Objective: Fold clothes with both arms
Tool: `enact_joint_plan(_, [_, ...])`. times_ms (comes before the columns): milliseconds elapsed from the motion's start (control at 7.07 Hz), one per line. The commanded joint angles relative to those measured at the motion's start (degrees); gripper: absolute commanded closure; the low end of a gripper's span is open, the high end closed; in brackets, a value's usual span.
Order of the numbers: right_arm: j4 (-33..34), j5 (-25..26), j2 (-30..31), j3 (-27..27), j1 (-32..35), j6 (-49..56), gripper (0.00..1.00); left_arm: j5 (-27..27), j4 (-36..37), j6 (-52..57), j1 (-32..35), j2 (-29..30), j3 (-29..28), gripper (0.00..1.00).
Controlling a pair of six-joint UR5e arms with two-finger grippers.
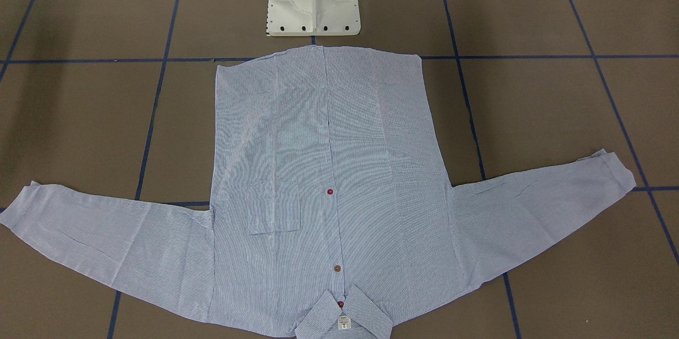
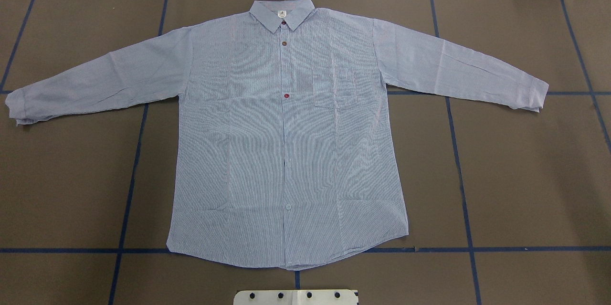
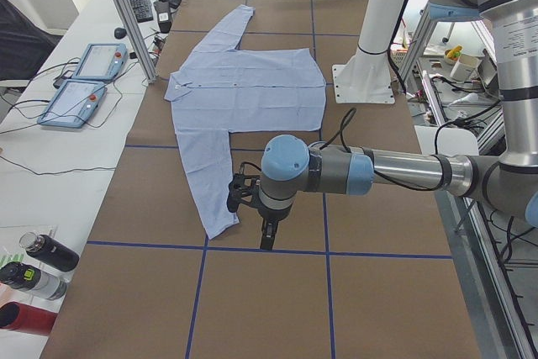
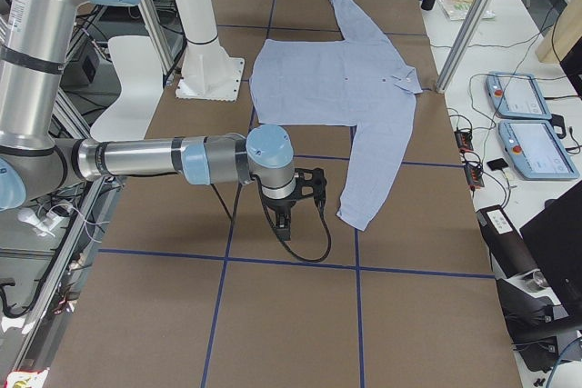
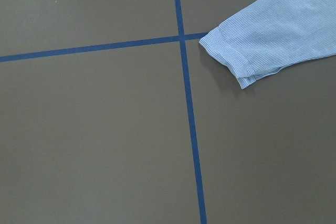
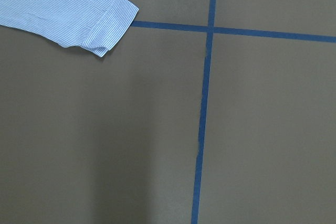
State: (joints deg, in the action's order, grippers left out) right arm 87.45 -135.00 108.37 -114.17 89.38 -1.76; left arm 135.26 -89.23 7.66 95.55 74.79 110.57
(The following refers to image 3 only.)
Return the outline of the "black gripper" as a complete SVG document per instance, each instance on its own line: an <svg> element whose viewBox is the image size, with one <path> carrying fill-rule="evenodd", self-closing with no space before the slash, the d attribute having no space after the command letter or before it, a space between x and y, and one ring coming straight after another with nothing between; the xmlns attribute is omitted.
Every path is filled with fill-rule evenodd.
<svg viewBox="0 0 538 359"><path fill-rule="evenodd" d="M284 220L290 213L292 200L278 201L277 204L267 205L259 202L258 213L263 218L261 226L261 250L272 250L277 234L277 221Z"/></svg>

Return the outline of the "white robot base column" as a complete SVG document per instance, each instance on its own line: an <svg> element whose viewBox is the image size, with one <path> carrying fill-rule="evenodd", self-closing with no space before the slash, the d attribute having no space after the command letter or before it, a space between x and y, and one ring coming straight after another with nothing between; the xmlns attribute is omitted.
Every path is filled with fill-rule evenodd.
<svg viewBox="0 0 538 359"><path fill-rule="evenodd" d="M406 0L368 0L356 53L334 65L337 103L395 103L388 52L398 30Z"/></svg>

